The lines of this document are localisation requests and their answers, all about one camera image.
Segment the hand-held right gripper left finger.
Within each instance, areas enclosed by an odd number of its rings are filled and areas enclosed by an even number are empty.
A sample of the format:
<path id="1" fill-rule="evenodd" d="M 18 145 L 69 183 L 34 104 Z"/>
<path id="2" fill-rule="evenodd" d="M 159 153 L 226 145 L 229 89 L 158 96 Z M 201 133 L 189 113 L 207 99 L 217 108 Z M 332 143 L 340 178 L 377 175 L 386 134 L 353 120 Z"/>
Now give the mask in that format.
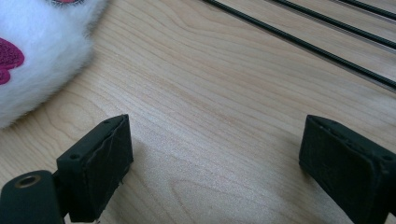
<path id="1" fill-rule="evenodd" d="M 73 222 L 101 216 L 133 162 L 128 115 L 106 119 L 57 159 L 59 183 L 68 191 Z"/>

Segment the white plush toy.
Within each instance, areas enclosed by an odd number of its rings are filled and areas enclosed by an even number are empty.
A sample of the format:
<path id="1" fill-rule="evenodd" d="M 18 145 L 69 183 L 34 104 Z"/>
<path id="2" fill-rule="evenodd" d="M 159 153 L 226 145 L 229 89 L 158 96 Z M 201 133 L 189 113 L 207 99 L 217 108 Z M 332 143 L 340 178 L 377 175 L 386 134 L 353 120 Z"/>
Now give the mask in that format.
<path id="1" fill-rule="evenodd" d="M 34 110 L 92 56 L 108 0 L 0 0 L 0 129 Z"/>

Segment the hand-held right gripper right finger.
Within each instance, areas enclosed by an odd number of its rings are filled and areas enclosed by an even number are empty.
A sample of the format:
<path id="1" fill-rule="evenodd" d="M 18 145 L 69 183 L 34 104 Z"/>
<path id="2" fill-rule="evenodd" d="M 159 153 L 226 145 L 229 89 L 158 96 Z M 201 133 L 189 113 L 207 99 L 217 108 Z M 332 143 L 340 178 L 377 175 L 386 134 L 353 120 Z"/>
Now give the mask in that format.
<path id="1" fill-rule="evenodd" d="M 396 154 L 331 119 L 309 115 L 299 164 L 354 224 L 396 216 Z"/>

